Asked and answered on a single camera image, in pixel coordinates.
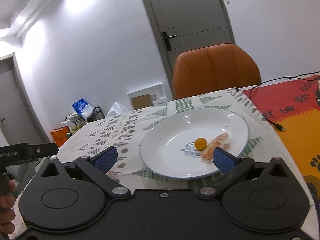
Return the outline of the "person's left hand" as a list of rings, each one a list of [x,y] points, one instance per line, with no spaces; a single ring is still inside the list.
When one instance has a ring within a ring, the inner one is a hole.
[[[16,217],[15,211],[12,209],[15,205],[15,197],[13,196],[15,189],[15,183],[10,180],[8,183],[9,192],[5,196],[1,196],[1,233],[5,235],[12,234],[15,230],[12,223]]]

